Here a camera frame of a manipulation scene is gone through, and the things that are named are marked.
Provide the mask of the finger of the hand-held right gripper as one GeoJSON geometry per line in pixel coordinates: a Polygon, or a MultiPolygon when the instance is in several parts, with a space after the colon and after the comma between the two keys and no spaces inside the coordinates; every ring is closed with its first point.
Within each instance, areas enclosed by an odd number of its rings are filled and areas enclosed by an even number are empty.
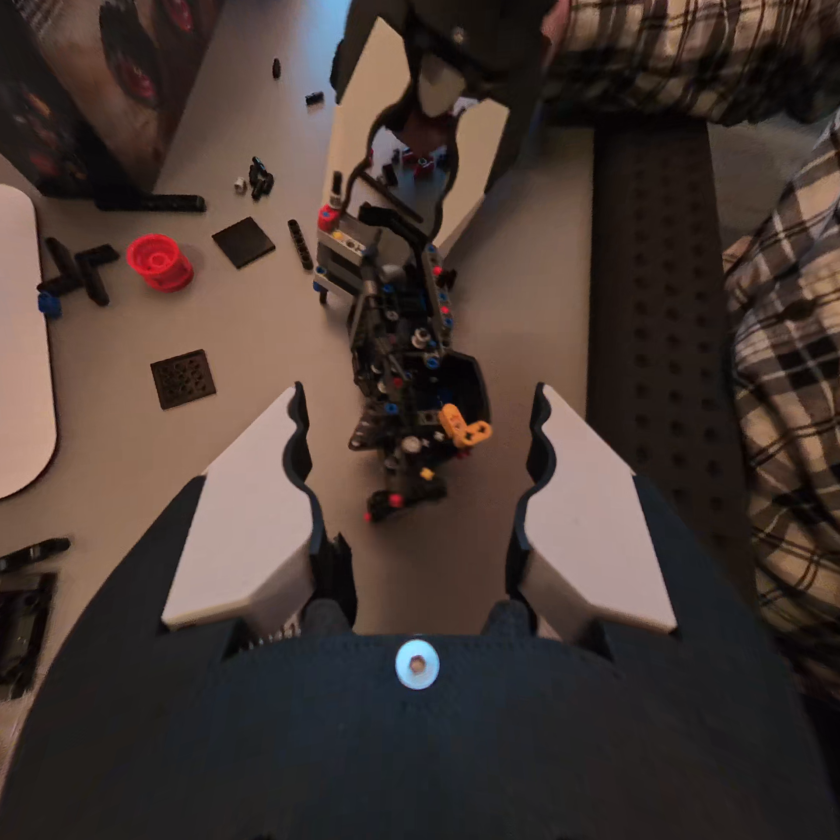
{"type": "Polygon", "coordinates": [[[518,161],[539,113],[535,101],[526,102],[525,109],[509,109],[486,98],[458,115],[448,180],[429,235],[442,259],[466,231],[489,190],[518,161]]]}
{"type": "Polygon", "coordinates": [[[335,94],[321,217],[338,217],[354,178],[369,163],[373,138],[399,123],[415,98],[416,70],[403,34],[387,17],[348,16],[333,55],[335,94]]]}

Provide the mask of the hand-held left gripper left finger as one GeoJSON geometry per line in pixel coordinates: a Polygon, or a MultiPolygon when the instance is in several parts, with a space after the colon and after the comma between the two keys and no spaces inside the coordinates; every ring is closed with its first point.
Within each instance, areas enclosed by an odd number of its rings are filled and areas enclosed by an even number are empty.
{"type": "Polygon", "coordinates": [[[281,393],[202,475],[161,620],[170,631],[237,620],[278,634],[317,600],[358,615],[352,552],[308,486],[302,383],[281,393]]]}

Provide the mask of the toy brick truck model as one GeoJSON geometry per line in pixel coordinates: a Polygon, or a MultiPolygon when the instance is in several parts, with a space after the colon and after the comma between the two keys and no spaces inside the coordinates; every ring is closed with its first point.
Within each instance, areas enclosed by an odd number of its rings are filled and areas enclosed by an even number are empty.
{"type": "Polygon", "coordinates": [[[349,194],[335,171],[318,214],[313,286],[322,305],[331,291],[351,298],[350,360],[363,407],[349,449],[381,462],[384,487],[365,512],[381,522],[446,498],[441,469],[490,439],[490,402],[478,361],[454,350],[456,273],[413,212],[367,202],[352,214],[349,194]]]}

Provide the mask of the long black brick beam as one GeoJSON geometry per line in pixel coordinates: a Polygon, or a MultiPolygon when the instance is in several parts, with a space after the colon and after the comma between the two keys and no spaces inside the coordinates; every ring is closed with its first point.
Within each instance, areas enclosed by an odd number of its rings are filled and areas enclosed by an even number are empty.
{"type": "Polygon", "coordinates": [[[204,214],[206,200],[194,194],[115,193],[93,199],[103,212],[146,214],[204,214]]]}

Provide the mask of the grey desk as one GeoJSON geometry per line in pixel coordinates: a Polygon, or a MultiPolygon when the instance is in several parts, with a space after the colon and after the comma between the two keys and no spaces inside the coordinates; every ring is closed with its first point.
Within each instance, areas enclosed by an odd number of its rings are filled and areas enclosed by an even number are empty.
{"type": "Polygon", "coordinates": [[[346,307],[319,305],[287,228],[297,219],[313,247],[346,7],[226,3],[159,183],[204,196],[205,215],[99,213],[33,195],[42,232],[70,249],[108,243],[123,254],[136,237],[163,233],[196,277],[160,294],[122,259],[103,271],[109,307],[75,294],[49,325],[59,446],[45,474],[2,503],[2,552],[60,536],[72,546],[46,565],[58,581],[36,681],[2,705],[3,735],[20,729],[69,631],[152,521],[294,382],[308,402],[309,485],[329,533],[352,548],[357,630],[474,634],[504,595],[514,508],[529,483],[534,386],[551,385],[585,413],[593,131],[536,131],[447,261],[458,271],[456,347],[486,378],[492,439],[448,465],[447,499],[366,522],[382,473],[348,449],[361,408],[346,307]],[[253,156],[275,177],[257,202],[250,188],[235,193],[253,156]],[[237,270],[212,235],[248,216],[276,250],[237,270]],[[205,351],[217,393],[161,410],[151,363],[194,350],[205,351]]]}

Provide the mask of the person's right hand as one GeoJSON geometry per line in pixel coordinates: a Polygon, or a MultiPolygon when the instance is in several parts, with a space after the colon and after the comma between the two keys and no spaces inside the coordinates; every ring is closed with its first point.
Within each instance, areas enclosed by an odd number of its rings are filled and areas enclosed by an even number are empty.
{"type": "Polygon", "coordinates": [[[448,144],[449,135],[456,123],[455,116],[450,112],[432,118],[415,109],[409,113],[402,128],[394,131],[394,134],[416,155],[428,157],[448,144]]]}

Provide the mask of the long black axle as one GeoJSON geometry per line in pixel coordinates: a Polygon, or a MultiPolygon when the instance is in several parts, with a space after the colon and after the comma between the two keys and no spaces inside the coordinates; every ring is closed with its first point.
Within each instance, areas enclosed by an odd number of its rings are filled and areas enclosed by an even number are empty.
{"type": "Polygon", "coordinates": [[[359,178],[364,184],[370,187],[381,198],[385,199],[390,206],[404,217],[421,224],[424,220],[423,216],[417,213],[414,209],[408,206],[398,195],[396,195],[387,185],[377,181],[368,172],[363,171],[359,174],[359,178]]]}

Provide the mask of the short black brick beam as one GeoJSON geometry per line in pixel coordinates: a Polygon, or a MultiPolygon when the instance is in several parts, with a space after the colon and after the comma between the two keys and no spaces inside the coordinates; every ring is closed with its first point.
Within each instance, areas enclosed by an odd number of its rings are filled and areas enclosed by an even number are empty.
{"type": "Polygon", "coordinates": [[[287,226],[292,244],[301,262],[301,267],[307,272],[312,272],[314,270],[314,262],[299,222],[295,218],[290,218],[287,220],[287,226]]]}

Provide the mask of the black smooth square tile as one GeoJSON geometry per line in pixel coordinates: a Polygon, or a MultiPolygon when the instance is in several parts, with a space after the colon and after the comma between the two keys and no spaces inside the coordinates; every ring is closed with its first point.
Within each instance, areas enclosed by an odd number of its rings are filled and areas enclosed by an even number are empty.
{"type": "Polygon", "coordinates": [[[275,252],[275,243],[251,216],[228,225],[212,235],[216,247],[237,270],[275,252]]]}

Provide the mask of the black perforated panel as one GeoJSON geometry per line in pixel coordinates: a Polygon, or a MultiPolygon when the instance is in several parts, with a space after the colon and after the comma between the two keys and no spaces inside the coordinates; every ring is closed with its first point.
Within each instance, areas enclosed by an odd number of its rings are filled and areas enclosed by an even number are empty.
{"type": "Polygon", "coordinates": [[[718,592],[756,617],[729,351],[706,124],[598,119],[586,419],[687,525],[718,592]]]}

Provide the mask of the red toy wheel hub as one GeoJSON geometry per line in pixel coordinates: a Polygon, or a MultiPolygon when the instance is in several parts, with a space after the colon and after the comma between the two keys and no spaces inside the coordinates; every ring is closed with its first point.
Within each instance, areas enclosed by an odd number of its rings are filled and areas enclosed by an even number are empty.
{"type": "Polygon", "coordinates": [[[194,268],[180,246],[163,234],[136,238],[127,249],[126,260],[151,289],[173,293],[194,279],[194,268]]]}

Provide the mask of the person's plaid shirt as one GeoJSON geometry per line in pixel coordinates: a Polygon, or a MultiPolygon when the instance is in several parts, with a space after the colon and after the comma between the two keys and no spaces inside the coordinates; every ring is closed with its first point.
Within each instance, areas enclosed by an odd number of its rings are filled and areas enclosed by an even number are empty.
{"type": "Polygon", "coordinates": [[[838,700],[838,112],[723,265],[759,610],[804,692],[838,700]]]}

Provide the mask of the dark printed toy box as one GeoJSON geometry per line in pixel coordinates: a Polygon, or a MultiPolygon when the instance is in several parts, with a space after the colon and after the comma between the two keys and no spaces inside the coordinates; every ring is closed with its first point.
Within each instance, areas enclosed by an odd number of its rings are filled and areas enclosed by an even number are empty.
{"type": "Polygon", "coordinates": [[[43,195],[151,193],[222,1],[2,1],[2,156],[43,195]]]}

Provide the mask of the white book stand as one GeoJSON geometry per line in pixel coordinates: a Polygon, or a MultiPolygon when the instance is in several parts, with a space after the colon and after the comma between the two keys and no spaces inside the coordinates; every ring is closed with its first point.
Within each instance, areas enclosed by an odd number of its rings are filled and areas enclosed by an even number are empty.
{"type": "Polygon", "coordinates": [[[58,446],[49,332],[38,308],[43,274],[35,205],[1,185],[1,498],[49,467],[58,446]]]}

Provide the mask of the black frame brick piece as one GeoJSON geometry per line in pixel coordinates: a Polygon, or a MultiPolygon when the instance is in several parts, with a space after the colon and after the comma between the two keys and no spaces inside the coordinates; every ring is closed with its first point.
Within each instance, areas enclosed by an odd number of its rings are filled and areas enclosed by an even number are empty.
{"type": "Polygon", "coordinates": [[[32,685],[58,575],[3,574],[1,580],[1,701],[32,685]]]}

